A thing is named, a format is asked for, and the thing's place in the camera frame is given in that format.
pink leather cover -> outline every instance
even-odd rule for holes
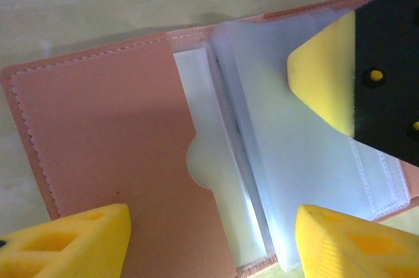
[[[267,22],[321,7],[354,9],[367,1],[333,0],[247,20]],[[187,172],[195,132],[173,60],[174,50],[206,41],[211,31],[151,35],[1,73],[51,218],[129,205],[132,239],[122,277],[236,276],[213,195]],[[417,177],[419,169],[405,174]],[[417,196],[419,181],[413,184]],[[275,263],[274,256],[238,276]]]

wallet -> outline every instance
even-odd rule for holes
[[[325,9],[356,9],[368,1],[332,0],[242,21],[295,20]],[[192,75],[181,69],[189,50],[207,50],[192,60],[188,55],[189,63],[199,57],[208,59],[213,67],[226,63],[221,59],[226,48],[221,44],[212,47],[217,39],[214,30],[222,31],[222,27],[157,33],[12,65],[1,73],[1,84],[51,219],[112,203],[128,204],[132,237],[123,278],[251,277],[281,259],[272,235],[276,220],[270,215],[275,211],[267,211],[268,200],[261,193],[263,181],[251,174],[256,170],[249,156],[251,139],[243,133],[246,125],[236,120],[242,113],[242,101],[223,84],[228,84],[223,69],[205,77],[211,70],[203,68],[197,78],[211,80],[211,85],[193,84]],[[219,114],[208,115],[206,107],[191,99],[200,94],[211,94],[214,102],[219,96],[228,100],[213,107]],[[206,141],[224,139],[230,148],[224,151],[202,145],[200,150],[207,150],[194,156],[195,138],[203,133],[195,118],[220,124],[221,128],[206,134]],[[234,178],[218,183],[220,189],[224,187],[222,191],[214,189],[218,173],[212,169],[222,161],[211,158],[212,152],[230,153],[223,166],[235,172]],[[199,171],[194,167],[198,162],[204,162],[208,171],[201,177],[191,172]],[[375,220],[419,205],[419,169],[405,162],[398,163],[394,171],[398,168],[403,185],[409,188],[410,203],[383,216],[376,214]],[[235,194],[241,197],[232,200]],[[245,220],[247,226],[235,226],[237,220]],[[295,265],[297,261],[285,267]]]

beige table surface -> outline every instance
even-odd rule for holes
[[[323,0],[0,0],[0,66],[318,1]],[[0,233],[48,220],[2,92],[0,164]],[[386,224],[419,234],[417,220],[415,209]],[[279,276],[279,269],[260,275]],[[302,271],[286,277],[302,277]]]

yellow sponge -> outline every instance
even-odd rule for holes
[[[130,236],[125,204],[0,235],[0,278],[117,278]]]
[[[419,277],[419,236],[313,205],[297,212],[306,278]]]
[[[355,12],[294,50],[287,66],[294,94],[336,130],[353,137]]]

yellow screw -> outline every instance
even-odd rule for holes
[[[369,78],[370,78],[371,80],[373,80],[374,82],[379,82],[379,81],[381,81],[383,77],[384,77],[384,74],[382,74],[382,72],[381,72],[381,71],[379,71],[379,70],[372,70],[372,71],[369,73]]]

